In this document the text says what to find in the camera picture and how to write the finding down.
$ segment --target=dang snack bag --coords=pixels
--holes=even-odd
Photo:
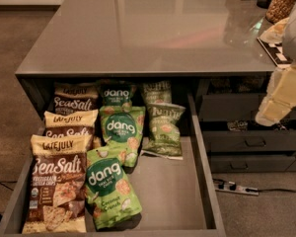
[[[122,107],[101,107],[101,128],[109,148],[126,153],[124,166],[134,167],[143,136],[145,107],[132,107],[128,113]]]
[[[87,153],[86,198],[97,229],[113,227],[142,208],[119,158],[109,147]]]
[[[182,160],[180,131],[177,123],[185,112],[185,107],[173,104],[150,104],[149,142],[142,152],[169,159]]]
[[[99,92],[103,99],[104,106],[122,107],[129,112],[132,107],[131,98],[137,90],[137,86],[125,81],[100,80]]]
[[[87,148],[91,136],[31,139],[30,209],[22,233],[86,232]]]

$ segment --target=snack bag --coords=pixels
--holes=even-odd
[[[95,83],[55,83],[54,87],[54,107],[58,115],[67,116],[99,108],[99,93]]]
[[[176,126],[185,107],[173,104],[151,104],[149,114],[149,142],[142,152],[169,159],[182,160],[180,131]]]
[[[171,82],[161,81],[157,83],[143,83],[141,85],[141,96],[145,105],[155,103],[171,103]]]
[[[118,156],[109,147],[87,153],[87,203],[94,210],[97,229],[113,227],[138,214],[142,208]]]
[[[97,136],[95,136],[94,138],[93,138],[93,146],[92,146],[92,148],[94,149],[94,148],[98,148],[98,147],[101,147],[102,146],[102,142],[101,142],[101,139],[100,138],[98,138]]]
[[[86,232],[83,186],[90,140],[90,135],[32,136],[36,164],[23,234]]]
[[[265,30],[259,37],[266,43],[282,43],[289,18],[284,18]]]
[[[132,107],[126,113],[122,107],[101,107],[101,128],[104,141],[110,148],[126,152],[124,166],[134,167],[143,136],[145,107]]]
[[[231,131],[248,130],[248,123],[244,120],[228,121],[227,127]]]
[[[100,85],[104,106],[122,107],[125,112],[131,110],[131,98],[137,90],[136,85],[115,80],[100,80],[97,84]]]
[[[98,110],[76,112],[68,116],[45,112],[45,135],[52,138],[73,135],[92,135],[94,137],[98,112]]]

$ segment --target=glossy countertop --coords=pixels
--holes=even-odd
[[[255,0],[65,0],[16,74],[201,76],[271,72]]]

